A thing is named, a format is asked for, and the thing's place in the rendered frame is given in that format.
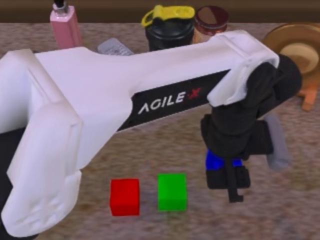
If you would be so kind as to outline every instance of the pink bottle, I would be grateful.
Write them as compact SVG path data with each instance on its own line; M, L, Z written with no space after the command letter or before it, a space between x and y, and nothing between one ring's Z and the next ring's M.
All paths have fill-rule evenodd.
M82 46L82 38L74 6L68 6L64 0L55 0L50 22L59 49Z

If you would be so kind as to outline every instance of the green cube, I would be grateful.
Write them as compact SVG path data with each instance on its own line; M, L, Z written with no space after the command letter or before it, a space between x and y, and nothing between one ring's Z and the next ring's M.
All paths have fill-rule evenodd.
M183 173L158 174L158 211L187 209L187 177Z

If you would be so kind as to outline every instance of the remote control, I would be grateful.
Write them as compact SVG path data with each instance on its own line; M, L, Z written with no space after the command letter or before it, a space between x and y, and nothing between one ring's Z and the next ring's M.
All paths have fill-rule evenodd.
M134 54L129 48L114 37L101 43L97 47L97 51L100 54L116 56L130 56Z

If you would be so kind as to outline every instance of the robotic arm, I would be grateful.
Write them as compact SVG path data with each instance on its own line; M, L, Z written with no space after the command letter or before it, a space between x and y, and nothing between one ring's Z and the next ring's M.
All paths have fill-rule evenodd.
M274 123L257 118L301 87L296 66L245 31L132 56L84 47L11 51L0 60L0 74L0 225L17 238L68 215L80 170L115 133L208 102L212 113L201 121L202 137L225 163L207 170L208 187L242 201L237 188L248 187L240 181L246 171L233 159L277 158Z

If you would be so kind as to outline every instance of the agile-x logo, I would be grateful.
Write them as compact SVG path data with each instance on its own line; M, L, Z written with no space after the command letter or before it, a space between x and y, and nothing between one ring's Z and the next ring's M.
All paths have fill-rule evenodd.
M159 108L165 108L175 104L183 103L184 100L186 99L186 96L189 100L195 99L199 96L200 90L201 90L201 87L192 89L191 93L189 94L187 94L186 91L182 91L182 92L179 92L176 96L169 95L163 98L157 98L150 104L148 102L145 102L142 108L139 110L138 115L142 113L149 113L150 111L154 111Z

